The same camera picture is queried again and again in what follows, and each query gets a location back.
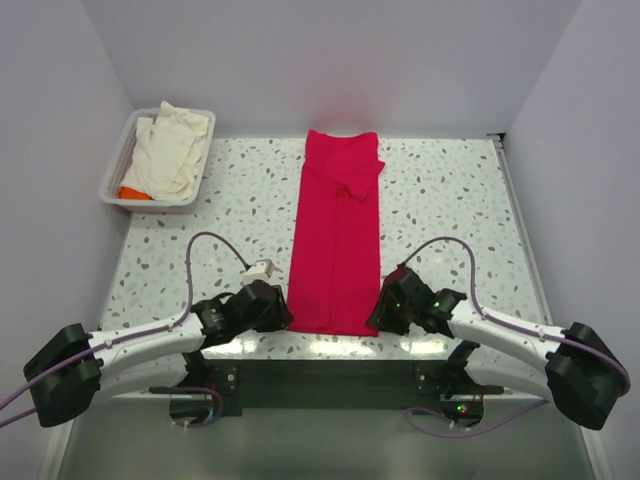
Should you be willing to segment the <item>red t shirt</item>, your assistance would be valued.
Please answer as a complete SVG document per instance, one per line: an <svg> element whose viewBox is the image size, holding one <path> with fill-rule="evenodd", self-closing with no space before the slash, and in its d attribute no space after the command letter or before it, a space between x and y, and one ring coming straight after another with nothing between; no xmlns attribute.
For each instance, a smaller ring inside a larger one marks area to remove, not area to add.
<svg viewBox="0 0 640 480"><path fill-rule="evenodd" d="M300 333L375 337L380 293L379 139L309 132L287 304Z"/></svg>

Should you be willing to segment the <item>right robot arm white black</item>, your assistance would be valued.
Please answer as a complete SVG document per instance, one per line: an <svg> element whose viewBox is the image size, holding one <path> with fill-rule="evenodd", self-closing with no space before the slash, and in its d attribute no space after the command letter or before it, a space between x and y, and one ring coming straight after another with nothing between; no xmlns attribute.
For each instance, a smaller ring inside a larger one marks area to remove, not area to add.
<svg viewBox="0 0 640 480"><path fill-rule="evenodd" d="M626 370L591 327L500 317L473 295L432 290L406 266L384 280L367 323L400 336L417 326L453 340L446 359L416 372L419 387L446 399L511 389L552 403L581 427L600 430L630 388Z"/></svg>

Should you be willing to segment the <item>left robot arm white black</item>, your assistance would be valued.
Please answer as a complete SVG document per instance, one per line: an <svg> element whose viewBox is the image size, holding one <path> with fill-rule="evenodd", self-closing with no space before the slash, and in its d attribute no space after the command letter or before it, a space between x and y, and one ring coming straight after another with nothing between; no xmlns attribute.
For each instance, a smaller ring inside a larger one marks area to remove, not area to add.
<svg viewBox="0 0 640 480"><path fill-rule="evenodd" d="M178 319L127 331L61 329L25 365L39 424L66 423L98 400L148 389L205 394L217 385L203 350L247 332L287 329L293 316L280 286L255 280L237 293L201 300Z"/></svg>

